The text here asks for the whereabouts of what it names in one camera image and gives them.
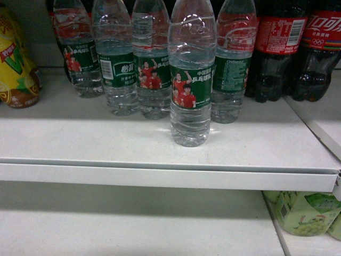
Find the metal shelf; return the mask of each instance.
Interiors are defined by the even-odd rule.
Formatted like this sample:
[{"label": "metal shelf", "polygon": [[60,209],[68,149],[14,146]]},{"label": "metal shelf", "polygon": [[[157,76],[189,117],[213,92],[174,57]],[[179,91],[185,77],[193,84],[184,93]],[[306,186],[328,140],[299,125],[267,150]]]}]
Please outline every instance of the metal shelf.
[{"label": "metal shelf", "polygon": [[0,105],[0,180],[123,186],[332,191],[340,164],[284,99],[245,98],[237,122],[212,122],[198,148],[177,145],[169,118],[116,117],[81,99],[61,69],[43,70],[40,102]]}]

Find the store shelf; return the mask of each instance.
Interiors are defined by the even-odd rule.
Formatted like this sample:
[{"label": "store shelf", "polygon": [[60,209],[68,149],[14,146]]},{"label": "store shelf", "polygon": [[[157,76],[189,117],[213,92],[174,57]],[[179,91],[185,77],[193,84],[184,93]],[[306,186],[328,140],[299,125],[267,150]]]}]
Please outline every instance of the store shelf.
[{"label": "store shelf", "polygon": [[0,191],[1,256],[284,256],[260,191],[30,182]]},{"label": "store shelf", "polygon": [[324,97],[317,102],[286,101],[313,133],[341,161],[341,70],[332,74],[331,84]]},{"label": "store shelf", "polygon": [[266,202],[286,256],[340,256],[341,242],[328,233],[322,236],[294,236],[282,229],[274,217],[274,204]]},{"label": "store shelf", "polygon": [[116,117],[81,99],[65,75],[43,76],[40,102],[0,105],[0,180],[123,186],[332,191],[339,163],[281,99],[245,98],[234,124],[212,122],[198,148],[177,145],[169,118]]}]

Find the coca-cola bottle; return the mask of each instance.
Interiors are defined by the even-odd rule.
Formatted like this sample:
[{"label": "coca-cola bottle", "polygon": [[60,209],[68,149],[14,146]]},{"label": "coca-cola bottle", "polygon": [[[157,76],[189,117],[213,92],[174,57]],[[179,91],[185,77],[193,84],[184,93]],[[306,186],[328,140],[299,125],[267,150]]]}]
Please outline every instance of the coca-cola bottle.
[{"label": "coca-cola bottle", "polygon": [[[84,5],[84,7],[85,7],[89,17],[91,17],[91,11],[92,11],[92,6],[93,6],[94,0],[81,0],[81,1],[82,1],[83,5]],[[50,16],[50,18],[52,20],[52,24],[53,24],[53,18],[54,18],[53,4],[54,4],[54,0],[45,0],[46,9],[47,9],[48,15]],[[58,46],[60,52],[63,54],[63,49],[62,49],[62,46],[61,46],[61,44],[59,42],[59,39],[58,39],[58,37],[56,35],[56,30],[55,30],[54,27],[53,27],[53,32],[55,34],[57,46]],[[65,70],[66,76],[68,77],[69,81],[71,82],[71,77],[69,75],[68,66],[65,63],[65,61],[64,61],[64,70]]]},{"label": "coca-cola bottle", "polygon": [[263,0],[246,96],[257,102],[282,96],[283,75],[307,21],[306,0]]},{"label": "coca-cola bottle", "polygon": [[296,101],[318,101],[341,59],[341,1],[318,0],[288,72],[288,92]]}]

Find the water bottle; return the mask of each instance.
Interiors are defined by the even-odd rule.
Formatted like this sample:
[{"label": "water bottle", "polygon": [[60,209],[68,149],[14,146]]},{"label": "water bottle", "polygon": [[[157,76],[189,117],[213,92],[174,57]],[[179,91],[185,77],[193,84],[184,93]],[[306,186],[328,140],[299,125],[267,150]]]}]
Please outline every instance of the water bottle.
[{"label": "water bottle", "polygon": [[55,0],[54,26],[71,81],[82,98],[103,93],[91,20],[80,0]]},{"label": "water bottle", "polygon": [[127,116],[138,111],[132,25],[122,0],[95,0],[94,38],[110,111]]},{"label": "water bottle", "polygon": [[237,120],[257,35],[253,0],[225,0],[217,19],[217,53],[211,119]]},{"label": "water bottle", "polygon": [[133,52],[137,95],[147,119],[169,115],[171,74],[167,52],[169,16],[162,0],[136,0],[133,15]]},{"label": "water bottle", "polygon": [[217,30],[209,0],[177,0],[170,20],[168,54],[173,80],[171,133],[185,147],[209,134]]}]

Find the soda bottle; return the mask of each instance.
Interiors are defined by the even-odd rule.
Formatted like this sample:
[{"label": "soda bottle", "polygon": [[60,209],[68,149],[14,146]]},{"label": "soda bottle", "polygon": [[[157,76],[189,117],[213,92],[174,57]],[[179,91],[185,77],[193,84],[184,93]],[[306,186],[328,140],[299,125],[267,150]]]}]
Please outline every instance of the soda bottle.
[{"label": "soda bottle", "polygon": [[215,122],[233,123],[239,116],[257,26],[253,0],[225,0],[217,19],[211,114]]},{"label": "soda bottle", "polygon": [[307,21],[306,0],[264,0],[247,87],[257,102],[282,96],[284,72],[297,52]]},{"label": "soda bottle", "polygon": [[161,119],[168,116],[171,104],[169,16],[163,0],[136,0],[132,23],[140,110],[147,119]]},{"label": "soda bottle", "polygon": [[318,0],[304,30],[288,74],[289,93],[296,101],[318,101],[326,93],[331,73],[341,59],[341,2]]},{"label": "soda bottle", "polygon": [[122,0],[95,0],[92,21],[107,105],[115,115],[133,114],[139,104],[127,8]]},{"label": "soda bottle", "polygon": [[71,81],[82,98],[103,93],[90,18],[80,0],[54,1],[54,26]]},{"label": "soda bottle", "polygon": [[209,134],[217,30],[209,0],[177,0],[168,33],[173,80],[171,133],[185,147],[203,144]]}]

